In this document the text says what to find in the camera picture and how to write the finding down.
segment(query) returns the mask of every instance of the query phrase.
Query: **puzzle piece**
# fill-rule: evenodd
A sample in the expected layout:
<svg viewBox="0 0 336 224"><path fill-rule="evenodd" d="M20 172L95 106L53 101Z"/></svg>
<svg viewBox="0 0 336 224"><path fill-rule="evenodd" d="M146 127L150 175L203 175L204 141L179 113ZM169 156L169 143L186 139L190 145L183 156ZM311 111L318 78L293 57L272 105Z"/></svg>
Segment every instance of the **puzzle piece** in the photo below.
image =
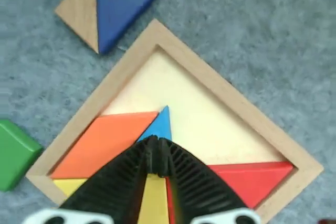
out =
<svg viewBox="0 0 336 224"><path fill-rule="evenodd" d="M62 190L66 196L71 196L84 182L86 178L54 179L55 185Z"/></svg>
<svg viewBox="0 0 336 224"><path fill-rule="evenodd" d="M157 112L144 112L96 118L55 168L51 178L89 178L130 147L156 116Z"/></svg>
<svg viewBox="0 0 336 224"><path fill-rule="evenodd" d="M62 0L56 14L95 52L106 54L153 0Z"/></svg>
<svg viewBox="0 0 336 224"><path fill-rule="evenodd" d="M99 53L106 54L153 0L97 0Z"/></svg>
<svg viewBox="0 0 336 224"><path fill-rule="evenodd" d="M0 120L0 190L13 189L42 147L10 120Z"/></svg>
<svg viewBox="0 0 336 224"><path fill-rule="evenodd" d="M242 199L255 208L292 171L289 162L255 164L209 165ZM174 204L170 182L166 180L170 224L175 224Z"/></svg>
<svg viewBox="0 0 336 224"><path fill-rule="evenodd" d="M164 137L165 139L172 140L168 106L164 107L164 109L155 118L151 125L149 125L146 131L139 137L138 141L141 141L151 135L156 135L158 137Z"/></svg>
<svg viewBox="0 0 336 224"><path fill-rule="evenodd" d="M169 224L165 178L148 174L138 224Z"/></svg>

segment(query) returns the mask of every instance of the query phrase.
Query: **blue triangle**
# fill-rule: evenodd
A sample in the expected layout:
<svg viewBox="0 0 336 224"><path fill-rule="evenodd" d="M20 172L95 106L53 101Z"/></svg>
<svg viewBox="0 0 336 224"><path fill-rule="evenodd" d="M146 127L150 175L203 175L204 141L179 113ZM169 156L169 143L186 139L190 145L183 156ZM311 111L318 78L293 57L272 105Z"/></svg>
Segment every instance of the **blue triangle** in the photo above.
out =
<svg viewBox="0 0 336 224"><path fill-rule="evenodd" d="M170 116L169 107L166 106L154 119L154 121L149 125L147 130L139 137L138 141L143 140L151 135L156 135L158 137L164 137L168 140L172 140L172 134L170 131Z"/></svg>
<svg viewBox="0 0 336 224"><path fill-rule="evenodd" d="M97 0L98 50L106 54L153 0Z"/></svg>

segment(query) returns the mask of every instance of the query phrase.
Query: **tan triangle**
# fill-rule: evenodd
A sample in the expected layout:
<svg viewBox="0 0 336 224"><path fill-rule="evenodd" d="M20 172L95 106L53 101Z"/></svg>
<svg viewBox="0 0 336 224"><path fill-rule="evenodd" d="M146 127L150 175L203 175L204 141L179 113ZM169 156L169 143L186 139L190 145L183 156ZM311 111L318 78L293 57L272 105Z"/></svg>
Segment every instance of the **tan triangle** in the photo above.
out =
<svg viewBox="0 0 336 224"><path fill-rule="evenodd" d="M62 0L56 14L98 53L96 0Z"/></svg>

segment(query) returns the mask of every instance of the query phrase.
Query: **triangular frame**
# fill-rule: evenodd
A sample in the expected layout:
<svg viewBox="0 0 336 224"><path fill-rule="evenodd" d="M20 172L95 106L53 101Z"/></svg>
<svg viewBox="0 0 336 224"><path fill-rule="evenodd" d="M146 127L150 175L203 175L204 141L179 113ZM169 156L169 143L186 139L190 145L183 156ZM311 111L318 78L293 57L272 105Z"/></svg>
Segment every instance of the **triangular frame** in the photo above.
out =
<svg viewBox="0 0 336 224"><path fill-rule="evenodd" d="M267 223L323 171L322 165L156 19L151 21L43 152L28 171L27 178L52 201L61 204L66 196L48 174L93 119L158 49L164 50L295 166L285 181L256 208L262 222Z"/></svg>

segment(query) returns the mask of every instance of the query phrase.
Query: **green tangram piece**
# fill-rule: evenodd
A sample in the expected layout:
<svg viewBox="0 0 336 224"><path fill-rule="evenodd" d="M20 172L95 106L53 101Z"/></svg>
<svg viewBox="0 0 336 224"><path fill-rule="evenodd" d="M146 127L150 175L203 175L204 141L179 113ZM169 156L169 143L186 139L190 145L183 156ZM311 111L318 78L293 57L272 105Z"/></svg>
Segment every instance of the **green tangram piece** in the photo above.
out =
<svg viewBox="0 0 336 224"><path fill-rule="evenodd" d="M36 160L42 146L10 120L0 120L0 190L13 189Z"/></svg>

